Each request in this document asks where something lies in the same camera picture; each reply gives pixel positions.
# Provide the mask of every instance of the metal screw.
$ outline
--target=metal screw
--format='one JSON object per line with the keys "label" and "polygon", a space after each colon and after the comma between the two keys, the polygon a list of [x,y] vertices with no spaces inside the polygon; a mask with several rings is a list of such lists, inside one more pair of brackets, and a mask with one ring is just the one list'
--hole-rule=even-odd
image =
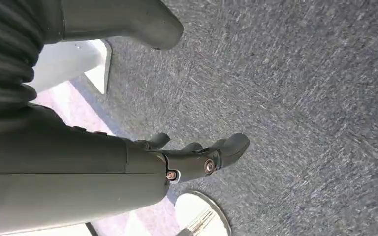
{"label": "metal screw", "polygon": [[214,170],[215,170],[214,161],[211,160],[211,159],[206,160],[206,162],[205,162],[205,173],[210,175],[210,174],[212,174],[212,172],[214,172]]}
{"label": "metal screw", "polygon": [[175,171],[168,171],[166,174],[168,180],[173,181],[176,179],[176,172]]}

